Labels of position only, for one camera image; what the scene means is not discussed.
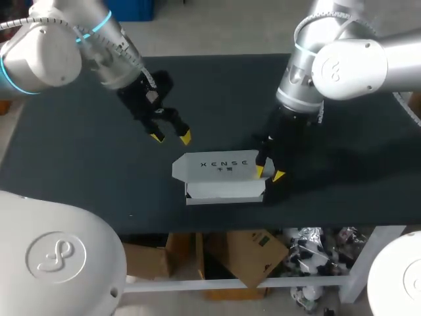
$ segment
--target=brown cardboard box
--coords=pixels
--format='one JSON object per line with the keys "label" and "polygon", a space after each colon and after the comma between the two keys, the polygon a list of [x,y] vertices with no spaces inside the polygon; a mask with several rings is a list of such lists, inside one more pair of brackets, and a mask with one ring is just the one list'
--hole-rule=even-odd
{"label": "brown cardboard box", "polygon": [[288,255],[266,230],[210,234],[205,249],[248,288],[256,288]]}
{"label": "brown cardboard box", "polygon": [[127,274],[148,280],[170,277],[189,258],[190,239],[191,234],[169,234],[163,248],[123,243]]}
{"label": "brown cardboard box", "polygon": [[12,101],[0,101],[0,115],[6,115],[12,105]]}
{"label": "brown cardboard box", "polygon": [[[209,279],[209,267],[206,267],[206,263],[209,264],[209,259],[206,258],[207,253],[204,250],[204,242],[203,242],[203,235],[196,234],[196,258],[197,258],[197,266],[199,270],[199,275],[203,280]],[[216,274],[225,276],[224,278],[234,278],[235,276],[231,273],[227,274],[228,271],[219,271]],[[238,289],[223,289],[223,290],[206,290],[203,291],[204,296],[208,300],[261,300],[269,293],[269,288],[238,288]]]}
{"label": "brown cardboard box", "polygon": [[421,118],[421,92],[413,92],[408,106],[415,113],[416,116]]}

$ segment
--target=white box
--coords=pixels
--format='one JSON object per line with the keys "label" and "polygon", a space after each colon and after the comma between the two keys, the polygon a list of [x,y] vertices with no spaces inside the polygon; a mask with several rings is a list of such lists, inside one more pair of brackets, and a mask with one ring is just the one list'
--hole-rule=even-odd
{"label": "white box", "polygon": [[262,202],[275,168],[268,159],[259,178],[256,156],[257,150],[186,153],[172,164],[172,176],[185,182],[187,205]]}

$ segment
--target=white table frame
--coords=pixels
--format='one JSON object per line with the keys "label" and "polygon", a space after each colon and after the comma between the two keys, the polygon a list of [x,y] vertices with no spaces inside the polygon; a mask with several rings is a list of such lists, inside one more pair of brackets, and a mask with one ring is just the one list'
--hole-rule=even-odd
{"label": "white table frame", "polygon": [[[268,278],[259,285],[259,288],[285,288],[308,285],[339,286],[341,303],[354,303],[367,284],[368,273],[376,256],[388,243],[398,238],[404,229],[405,226],[377,226],[347,276]],[[217,290],[245,287],[238,279],[156,281],[127,284],[124,293]]]}

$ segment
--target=xense logo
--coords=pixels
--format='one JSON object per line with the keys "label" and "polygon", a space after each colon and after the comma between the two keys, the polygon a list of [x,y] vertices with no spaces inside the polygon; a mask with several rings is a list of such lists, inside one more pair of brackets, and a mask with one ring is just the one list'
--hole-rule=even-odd
{"label": "xense logo", "polygon": [[207,165],[207,163],[200,163],[200,167],[209,167],[209,166],[212,166],[212,167],[218,167],[218,166],[237,166],[237,165],[248,165],[248,163],[247,163],[247,160],[243,160],[243,161],[241,161],[241,162],[238,162],[238,161],[231,161],[231,162],[228,162],[228,161],[221,161],[221,162],[219,162],[219,163],[209,163],[209,165]]}

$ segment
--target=cardboard box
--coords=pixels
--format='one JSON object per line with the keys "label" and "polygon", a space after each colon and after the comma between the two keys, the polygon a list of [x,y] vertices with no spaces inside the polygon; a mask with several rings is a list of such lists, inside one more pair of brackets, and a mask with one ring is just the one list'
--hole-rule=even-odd
{"label": "cardboard box", "polygon": [[205,250],[248,288],[256,288],[288,255],[288,249],[266,230],[210,234]]}
{"label": "cardboard box", "polygon": [[0,115],[6,115],[11,108],[12,101],[0,101]]}
{"label": "cardboard box", "polygon": [[127,274],[153,280],[170,277],[190,256],[191,234],[148,234],[122,237]]}
{"label": "cardboard box", "polygon": [[408,106],[412,110],[412,112],[415,113],[416,116],[421,118],[421,93],[420,92],[414,92],[412,93]]}
{"label": "cardboard box", "polygon": [[[203,280],[235,278],[221,263],[204,251],[202,234],[196,234],[196,258],[199,276]],[[234,288],[205,290],[203,295],[207,300],[214,301],[261,300],[268,292],[268,288]]]}
{"label": "cardboard box", "polygon": [[172,164],[172,176],[185,182],[187,205],[262,202],[275,169],[268,159],[259,178],[256,156],[256,150],[186,153]]}

